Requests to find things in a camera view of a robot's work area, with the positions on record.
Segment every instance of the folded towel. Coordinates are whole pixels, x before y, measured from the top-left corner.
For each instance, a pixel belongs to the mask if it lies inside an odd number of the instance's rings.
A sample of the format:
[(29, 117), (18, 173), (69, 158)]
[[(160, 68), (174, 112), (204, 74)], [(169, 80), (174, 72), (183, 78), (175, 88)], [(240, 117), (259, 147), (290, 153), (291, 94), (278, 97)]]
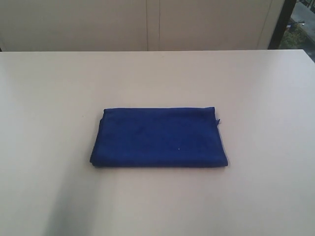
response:
[(215, 108), (105, 109), (90, 162), (96, 167), (223, 167)]

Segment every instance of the microfiber cloth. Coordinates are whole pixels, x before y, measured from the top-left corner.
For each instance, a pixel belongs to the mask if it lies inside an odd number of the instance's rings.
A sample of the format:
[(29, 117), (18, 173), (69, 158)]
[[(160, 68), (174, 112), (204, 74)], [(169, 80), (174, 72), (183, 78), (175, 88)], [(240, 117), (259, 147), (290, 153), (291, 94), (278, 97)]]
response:
[(90, 162), (96, 167), (223, 167), (215, 108), (105, 109)]

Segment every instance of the cabinet door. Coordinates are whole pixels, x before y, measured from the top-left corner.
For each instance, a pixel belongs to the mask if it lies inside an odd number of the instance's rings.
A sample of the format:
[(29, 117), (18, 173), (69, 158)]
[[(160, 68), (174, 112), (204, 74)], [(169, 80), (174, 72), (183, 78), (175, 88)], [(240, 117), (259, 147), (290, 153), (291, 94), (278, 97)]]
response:
[(146, 0), (2, 0), (6, 51), (147, 50)]
[(159, 49), (256, 49), (270, 4), (271, 0), (160, 0)]

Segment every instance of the table surface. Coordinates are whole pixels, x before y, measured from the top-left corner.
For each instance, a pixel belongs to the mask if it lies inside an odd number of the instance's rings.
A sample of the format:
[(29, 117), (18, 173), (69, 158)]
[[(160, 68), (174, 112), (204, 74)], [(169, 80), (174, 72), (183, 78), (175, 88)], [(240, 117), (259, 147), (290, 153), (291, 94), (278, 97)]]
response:
[[(0, 53), (0, 235), (314, 236), (303, 51)], [(104, 108), (215, 106), (219, 169), (95, 169)]]

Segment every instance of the blue towel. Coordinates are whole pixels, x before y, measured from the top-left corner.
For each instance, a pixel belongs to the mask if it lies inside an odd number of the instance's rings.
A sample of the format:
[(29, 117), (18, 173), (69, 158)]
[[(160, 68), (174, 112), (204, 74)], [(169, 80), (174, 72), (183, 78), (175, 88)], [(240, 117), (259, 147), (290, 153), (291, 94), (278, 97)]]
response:
[(105, 109), (90, 162), (96, 167), (223, 167), (215, 108)]

